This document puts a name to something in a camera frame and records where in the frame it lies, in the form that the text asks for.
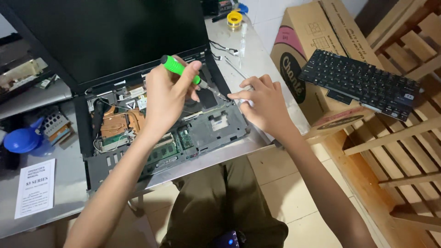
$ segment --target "green trousers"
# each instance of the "green trousers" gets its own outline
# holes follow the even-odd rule
[[[207,247],[232,230],[245,235],[244,247],[283,247],[288,227],[271,216],[247,156],[173,183],[180,192],[161,247]]]

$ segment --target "operator's instruction manual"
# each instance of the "operator's instruction manual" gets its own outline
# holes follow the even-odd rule
[[[15,219],[54,206],[55,159],[22,168]]]

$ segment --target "metal table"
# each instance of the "metal table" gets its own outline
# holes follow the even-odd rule
[[[271,76],[273,81],[283,82],[282,77],[263,48],[263,45],[250,21],[248,18],[244,19],[248,23],[248,31],[246,35],[245,57],[241,61],[241,69],[248,75],[261,76],[266,73]],[[241,33],[231,32],[224,21],[212,23],[211,20],[208,19],[206,20],[206,26],[211,40],[230,48],[240,48],[240,40],[242,38]],[[226,54],[225,52],[217,51],[216,49],[212,50],[218,56],[224,56]],[[228,57],[233,63],[239,65],[238,58],[233,58],[232,56]],[[217,64],[231,91],[239,91],[239,84],[243,81],[243,78],[225,61],[218,61]],[[283,88],[283,93],[291,118],[300,132],[306,134],[309,131],[310,126],[305,119],[305,116],[287,87]],[[63,103],[61,105],[61,110],[72,122],[72,127],[77,132],[73,103]],[[205,154],[193,161],[185,162],[180,166],[155,174],[150,179],[138,183],[133,197],[149,192],[149,188],[153,186],[207,168],[228,159],[248,154],[261,149],[268,144],[269,140],[266,136],[262,135],[261,131],[259,132],[251,126],[250,134],[244,139]],[[73,142],[66,150],[57,146],[52,155],[44,158],[23,156],[20,167],[22,168],[24,166],[33,165],[51,158],[56,158],[56,170],[54,207],[50,210],[15,220],[14,213],[20,170],[11,172],[0,178],[0,238],[62,219],[69,215],[76,214],[84,208],[88,195],[86,192],[86,173],[78,140]]]

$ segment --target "solder wire spool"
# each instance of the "solder wire spool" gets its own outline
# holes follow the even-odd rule
[[[227,15],[227,24],[231,30],[235,31],[242,25],[242,14],[237,11],[231,11]]]

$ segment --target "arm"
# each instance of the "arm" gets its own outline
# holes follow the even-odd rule
[[[244,102],[240,106],[241,111],[250,122],[285,147],[299,169],[320,215],[342,246],[377,247],[360,214],[291,121],[280,83],[273,83],[268,75],[264,75],[259,79],[246,79],[240,87],[248,85],[252,85],[255,91],[240,91],[228,97],[254,102],[253,108]]]
[[[121,217],[150,152],[178,120],[186,95],[198,100],[191,81],[200,66],[201,62],[193,61],[179,78],[160,65],[146,76],[146,125],[81,212],[67,236],[65,247],[105,244]]]

